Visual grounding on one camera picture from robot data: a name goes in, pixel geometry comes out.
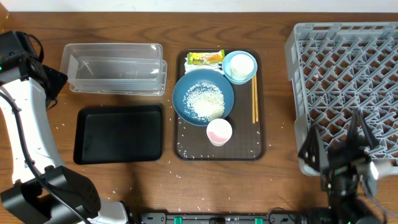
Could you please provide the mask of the light blue bowl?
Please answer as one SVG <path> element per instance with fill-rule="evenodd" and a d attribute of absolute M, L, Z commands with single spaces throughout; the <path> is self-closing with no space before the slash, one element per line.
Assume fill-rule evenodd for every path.
<path fill-rule="evenodd" d="M 253 69 L 253 71 L 251 72 L 250 76 L 248 76 L 248 78 L 243 80 L 243 81 L 237 81 L 237 80 L 234 80 L 234 79 L 231 78 L 230 61 L 231 61 L 232 57 L 237 55 L 237 54 L 246 54 L 246 55 L 250 56 L 252 58 L 252 60 L 254 61 L 254 69 Z M 246 52 L 246 51 L 242 51 L 242 50 L 235 50 L 235 51 L 232 51 L 232 52 L 228 53 L 225 56 L 225 58 L 224 58 L 224 60 L 222 62 L 222 69 L 224 71 L 224 75 L 226 76 L 226 78 L 231 83 L 233 83 L 235 85 L 242 85 L 244 83 L 247 83 L 249 80 L 252 79 L 252 77 L 255 76 L 255 74 L 257 73 L 258 66 L 257 66 L 256 59 L 254 58 L 254 56 L 252 54 L 250 54 L 249 52 Z"/>

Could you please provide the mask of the cream white cup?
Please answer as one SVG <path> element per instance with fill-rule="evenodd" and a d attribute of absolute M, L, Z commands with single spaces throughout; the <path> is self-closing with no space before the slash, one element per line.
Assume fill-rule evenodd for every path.
<path fill-rule="evenodd" d="M 254 69 L 254 61 L 246 54 L 237 54 L 230 61 L 231 78 L 243 81 L 250 76 Z"/>

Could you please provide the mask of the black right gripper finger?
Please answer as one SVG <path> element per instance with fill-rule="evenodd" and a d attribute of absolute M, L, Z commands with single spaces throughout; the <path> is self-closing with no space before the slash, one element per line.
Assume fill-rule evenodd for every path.
<path fill-rule="evenodd" d="M 329 168 L 329 160 L 317 124 L 312 125 L 309 129 L 307 138 L 298 152 L 298 157 L 320 173 Z"/>
<path fill-rule="evenodd" d="M 349 151 L 358 151 L 365 147 L 373 150 L 378 147 L 379 141 L 373 135 L 372 129 L 368 126 L 362 113 L 359 110 L 353 110 L 351 123 L 346 136 L 346 148 Z"/>

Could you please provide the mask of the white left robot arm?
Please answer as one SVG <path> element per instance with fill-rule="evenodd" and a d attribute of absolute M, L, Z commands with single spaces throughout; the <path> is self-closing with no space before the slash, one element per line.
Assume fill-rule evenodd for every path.
<path fill-rule="evenodd" d="M 33 35 L 1 35 L 1 110 L 14 155 L 14 185 L 4 208 L 24 223 L 132 223 L 122 202 L 103 199 L 92 181 L 68 169 L 47 118 L 67 77 L 42 61 Z"/>

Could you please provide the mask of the pink cup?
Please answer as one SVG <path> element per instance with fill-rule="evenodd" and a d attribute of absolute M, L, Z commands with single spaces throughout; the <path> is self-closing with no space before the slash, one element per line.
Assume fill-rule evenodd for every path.
<path fill-rule="evenodd" d="M 232 137 L 233 129 L 225 119 L 214 119 L 206 128 L 206 135 L 212 145 L 220 147 L 227 143 Z"/>

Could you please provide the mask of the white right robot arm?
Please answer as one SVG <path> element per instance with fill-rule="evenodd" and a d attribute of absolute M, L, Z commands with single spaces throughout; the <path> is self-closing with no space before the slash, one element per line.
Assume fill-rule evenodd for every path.
<path fill-rule="evenodd" d="M 327 193 L 328 206 L 309 209 L 297 223 L 380 223 L 380 219 L 358 198 L 361 185 L 365 196 L 377 204 L 377 181 L 390 174 L 392 163 L 375 162 L 364 151 L 379 141 L 362 114 L 354 110 L 345 142 L 325 149 L 318 126 L 313 125 L 298 152 L 305 164 L 320 174 L 321 189 Z"/>

